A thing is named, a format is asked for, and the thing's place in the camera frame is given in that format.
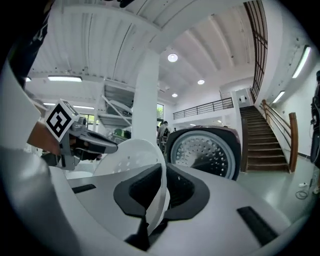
white ceiling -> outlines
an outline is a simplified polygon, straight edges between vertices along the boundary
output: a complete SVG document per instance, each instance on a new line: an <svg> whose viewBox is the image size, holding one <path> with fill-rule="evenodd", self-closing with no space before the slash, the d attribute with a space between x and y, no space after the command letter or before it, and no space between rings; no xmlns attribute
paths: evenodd
<svg viewBox="0 0 320 256"><path fill-rule="evenodd" d="M168 61L171 53L178 55L177 62ZM205 80L205 85L215 86L214 73L254 61L253 35L244 6L210 15L162 52L159 86L165 93L161 92L160 96L170 100L173 93L182 94L188 87L197 86L200 79Z"/></svg>
<svg viewBox="0 0 320 256"><path fill-rule="evenodd" d="M208 8L217 3L135 0L120 9L116 0L56 0L49 17L48 34L32 66L29 74L32 81L26 89L43 102L63 98L92 106L98 95L97 84L104 83L107 98L116 95L118 101L128 104L133 93L123 100L119 96L124 91L134 92L146 47L159 45L161 49L160 45L170 37L154 38L164 34L176 39L160 55L158 96L175 103L177 99L172 94L182 94L199 79L210 79L217 71L254 63L254 42L243 5L207 15L178 37L169 31L174 26L168 28L168 25L181 18L182 10L188 14L193 8L210 14L241 2L226 0L226 7L219 5L210 11ZM201 15L192 12L190 21L184 17L186 22L177 26L177 31L199 20ZM168 61L170 53L178 55L177 62ZM82 76L83 82L57 83L46 79L57 74ZM206 80L205 85L208 84L214 83ZM108 92L111 88L116 88L116 92Z"/></svg>

staircase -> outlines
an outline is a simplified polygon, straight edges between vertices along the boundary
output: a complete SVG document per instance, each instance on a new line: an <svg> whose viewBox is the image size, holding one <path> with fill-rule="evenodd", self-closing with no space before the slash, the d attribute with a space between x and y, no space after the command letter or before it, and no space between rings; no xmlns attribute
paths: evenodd
<svg viewBox="0 0 320 256"><path fill-rule="evenodd" d="M270 126L255 106L240 108L248 126L247 171L285 171L288 163Z"/></svg>

balcony railing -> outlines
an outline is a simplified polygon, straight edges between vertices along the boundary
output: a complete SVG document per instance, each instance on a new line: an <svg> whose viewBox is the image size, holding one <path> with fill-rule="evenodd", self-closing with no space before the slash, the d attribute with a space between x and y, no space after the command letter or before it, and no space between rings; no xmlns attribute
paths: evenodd
<svg viewBox="0 0 320 256"><path fill-rule="evenodd" d="M200 115L208 112L231 109L234 107L232 98L224 98L207 104L188 108L176 113L173 113L173 119L186 118L190 116Z"/></svg>
<svg viewBox="0 0 320 256"><path fill-rule="evenodd" d="M267 21L262 1L249 1L243 4L250 20L254 40L255 65L252 95L255 102L260 92L266 69L268 52Z"/></svg>

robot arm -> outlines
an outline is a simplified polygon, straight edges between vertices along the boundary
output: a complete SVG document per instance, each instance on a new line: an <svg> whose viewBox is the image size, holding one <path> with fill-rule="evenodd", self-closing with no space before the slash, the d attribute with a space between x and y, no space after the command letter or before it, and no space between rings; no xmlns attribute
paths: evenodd
<svg viewBox="0 0 320 256"><path fill-rule="evenodd" d="M65 100L58 100L45 125L57 139L61 158L51 153L43 159L49 166L73 171L80 160L94 160L100 154L112 154L118 145L101 134L86 128L87 120Z"/></svg>

floor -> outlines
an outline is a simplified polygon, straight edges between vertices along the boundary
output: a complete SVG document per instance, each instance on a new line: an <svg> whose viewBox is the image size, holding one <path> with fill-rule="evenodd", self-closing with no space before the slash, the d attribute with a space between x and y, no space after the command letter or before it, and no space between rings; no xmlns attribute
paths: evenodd
<svg viewBox="0 0 320 256"><path fill-rule="evenodd" d="M294 223L304 215L309 214L318 195L312 193L318 181L319 169L311 164L309 159L298 156L297 166L294 173L280 171L252 171L241 172L237 182L253 194L267 201L272 207L282 212L291 223ZM299 184L310 184L312 186L301 188ZM308 197L298 199L298 191L308 192Z"/></svg>

